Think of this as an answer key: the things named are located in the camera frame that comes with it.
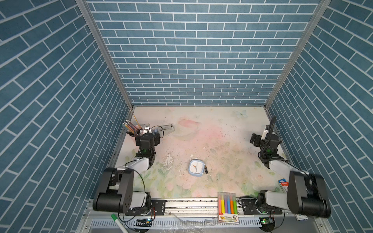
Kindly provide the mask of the light blue alarm clock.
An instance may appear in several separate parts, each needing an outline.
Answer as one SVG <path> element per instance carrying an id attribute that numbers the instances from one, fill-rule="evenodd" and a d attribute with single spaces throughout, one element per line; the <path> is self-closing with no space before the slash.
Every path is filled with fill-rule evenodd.
<path id="1" fill-rule="evenodd" d="M 195 177 L 201 177 L 205 171 L 205 163 L 201 160 L 193 159 L 188 166 L 188 172 Z"/>

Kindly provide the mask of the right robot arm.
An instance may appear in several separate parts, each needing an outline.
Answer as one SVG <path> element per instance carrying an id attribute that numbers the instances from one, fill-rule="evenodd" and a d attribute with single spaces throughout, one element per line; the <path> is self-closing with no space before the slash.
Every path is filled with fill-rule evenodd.
<path id="1" fill-rule="evenodd" d="M 278 154 L 281 138 L 274 133 L 276 116 L 271 118 L 263 134 L 252 134 L 250 143 L 260 148 L 258 158 L 263 165 L 278 173 L 288 183 L 283 193 L 261 190 L 257 196 L 257 209 L 280 208 L 294 214 L 329 218 L 331 204 L 323 176 L 302 171 Z"/>

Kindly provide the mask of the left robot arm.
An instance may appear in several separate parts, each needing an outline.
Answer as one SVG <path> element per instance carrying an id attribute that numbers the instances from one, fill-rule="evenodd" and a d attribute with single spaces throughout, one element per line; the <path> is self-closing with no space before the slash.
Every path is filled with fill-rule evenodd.
<path id="1" fill-rule="evenodd" d="M 143 133 L 135 137 L 139 151 L 135 158 L 119 168 L 106 168 L 96 190 L 93 210 L 145 215 L 151 210 L 151 195 L 146 190 L 135 191 L 134 179 L 150 169 L 154 163 L 155 146 L 160 143 L 159 133 Z"/>

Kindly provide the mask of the pink pencil cup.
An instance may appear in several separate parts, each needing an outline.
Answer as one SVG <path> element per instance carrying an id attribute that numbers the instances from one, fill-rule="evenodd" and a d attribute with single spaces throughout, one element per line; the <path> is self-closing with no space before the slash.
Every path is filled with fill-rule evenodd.
<path id="1" fill-rule="evenodd" d="M 143 127 L 139 124 L 135 115 L 132 115 L 129 119 L 126 119 L 122 125 L 126 130 L 126 133 L 131 137 L 139 136 L 143 131 Z"/>

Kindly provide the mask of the highlighter marker pack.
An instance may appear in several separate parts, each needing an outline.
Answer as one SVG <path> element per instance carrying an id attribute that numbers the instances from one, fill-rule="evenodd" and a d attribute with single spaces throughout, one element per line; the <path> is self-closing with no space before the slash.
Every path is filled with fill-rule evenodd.
<path id="1" fill-rule="evenodd" d="M 235 193 L 218 192 L 219 223 L 239 224 L 238 204 Z"/>

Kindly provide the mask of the green capped marker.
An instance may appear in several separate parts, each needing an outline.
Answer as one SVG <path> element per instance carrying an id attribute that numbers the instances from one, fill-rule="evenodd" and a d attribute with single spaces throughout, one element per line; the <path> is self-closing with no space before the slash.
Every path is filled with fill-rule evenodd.
<path id="1" fill-rule="evenodd" d="M 122 233 L 128 233 L 128 231 L 125 229 L 125 227 L 122 225 L 122 223 L 120 222 L 120 220 L 117 218 L 115 214 L 112 214 L 111 217 L 113 221 L 116 223 L 116 225 L 119 227 Z"/>

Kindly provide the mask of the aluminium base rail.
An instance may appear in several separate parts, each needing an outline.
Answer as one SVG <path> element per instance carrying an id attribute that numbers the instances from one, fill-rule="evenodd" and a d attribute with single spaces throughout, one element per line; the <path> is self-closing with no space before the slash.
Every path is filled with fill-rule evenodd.
<path id="1" fill-rule="evenodd" d="M 309 217 L 298 221 L 290 211 L 272 215 L 246 215 L 239 207 L 239 223 L 218 221 L 217 198 L 170 198 L 155 200 L 156 216 L 121 216 L 128 233 L 330 233 L 330 224 L 321 218 Z"/>

